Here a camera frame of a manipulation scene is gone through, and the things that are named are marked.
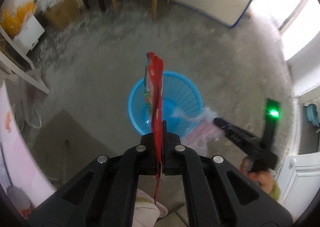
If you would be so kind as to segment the green knit sleeve forearm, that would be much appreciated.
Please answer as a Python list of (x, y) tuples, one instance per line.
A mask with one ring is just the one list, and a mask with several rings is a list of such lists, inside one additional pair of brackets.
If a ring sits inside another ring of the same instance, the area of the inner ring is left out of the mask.
[(280, 195), (281, 195), (281, 189), (278, 185), (278, 182), (276, 180), (273, 180), (273, 188), (269, 196), (278, 202), (280, 199)]

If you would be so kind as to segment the person's right hand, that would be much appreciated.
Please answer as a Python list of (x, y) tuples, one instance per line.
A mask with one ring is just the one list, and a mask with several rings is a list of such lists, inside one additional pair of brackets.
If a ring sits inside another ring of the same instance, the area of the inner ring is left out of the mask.
[(241, 162), (240, 172), (250, 180), (258, 182), (260, 184), (260, 188), (267, 194), (271, 194), (274, 187), (274, 179), (272, 175), (266, 171), (248, 172), (248, 166), (248, 160), (244, 158)]

